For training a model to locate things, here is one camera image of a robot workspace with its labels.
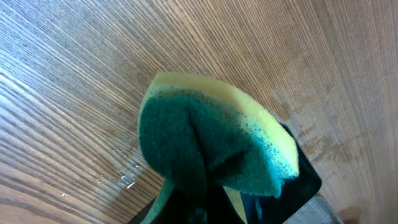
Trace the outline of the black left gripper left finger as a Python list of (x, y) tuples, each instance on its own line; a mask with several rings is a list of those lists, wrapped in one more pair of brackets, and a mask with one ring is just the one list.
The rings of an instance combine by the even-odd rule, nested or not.
[(186, 195), (178, 188), (173, 188), (160, 212), (155, 217), (156, 224), (197, 224), (199, 201)]

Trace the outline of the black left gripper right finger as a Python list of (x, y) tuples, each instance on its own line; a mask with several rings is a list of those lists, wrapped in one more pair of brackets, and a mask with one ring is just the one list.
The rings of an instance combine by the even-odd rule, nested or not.
[(234, 209), (224, 188), (211, 185), (205, 199), (209, 224), (242, 224), (243, 221)]

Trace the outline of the green and yellow sponge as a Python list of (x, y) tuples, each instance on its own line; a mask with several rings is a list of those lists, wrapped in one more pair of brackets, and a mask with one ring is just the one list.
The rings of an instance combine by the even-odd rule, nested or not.
[(277, 198), (300, 173), (295, 140), (270, 112), (201, 75), (155, 76), (139, 112), (139, 145), (165, 179), (144, 223), (241, 223), (226, 189)]

